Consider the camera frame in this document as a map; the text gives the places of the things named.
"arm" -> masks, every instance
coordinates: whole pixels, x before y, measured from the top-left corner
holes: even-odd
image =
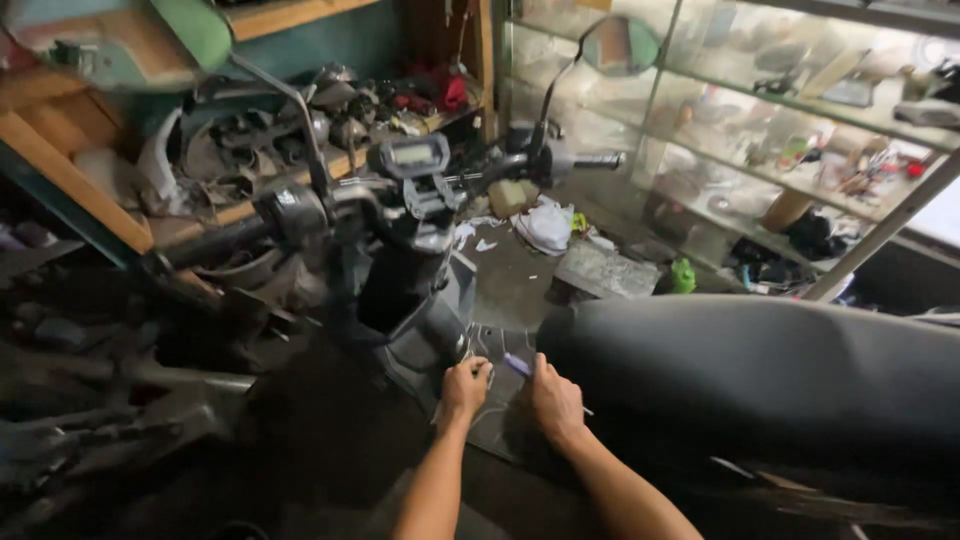
[[[403,499],[395,540],[453,539],[460,513],[460,470],[467,431],[473,414],[487,398],[487,376],[492,368],[486,358],[474,357],[446,370],[437,439]]]
[[[584,425],[580,387],[537,355],[533,380],[537,419],[550,442],[586,485],[615,538],[703,540],[653,485],[617,459]]]

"motorcycle seat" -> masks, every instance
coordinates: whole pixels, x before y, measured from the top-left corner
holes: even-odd
[[[623,430],[712,455],[932,468],[960,455],[960,331],[746,296],[560,309],[537,346]]]

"round mirror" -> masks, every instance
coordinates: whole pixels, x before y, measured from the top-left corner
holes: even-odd
[[[4,25],[43,63],[103,89],[191,87],[233,46],[205,0],[9,0]]]
[[[583,58],[607,77],[630,77],[646,71],[660,55],[660,40],[645,23],[610,15],[580,38]]]

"plastic bag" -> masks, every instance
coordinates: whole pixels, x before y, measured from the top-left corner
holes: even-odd
[[[551,256],[566,253],[573,227],[573,205],[561,208],[553,199],[541,195],[540,205],[510,218],[514,229],[530,245]]]

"forearm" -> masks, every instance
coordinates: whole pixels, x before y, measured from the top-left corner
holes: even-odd
[[[703,540],[663,494],[616,458],[587,428],[560,445],[615,538]]]
[[[395,540],[452,540],[460,512],[460,475],[470,417],[438,434],[403,500]]]

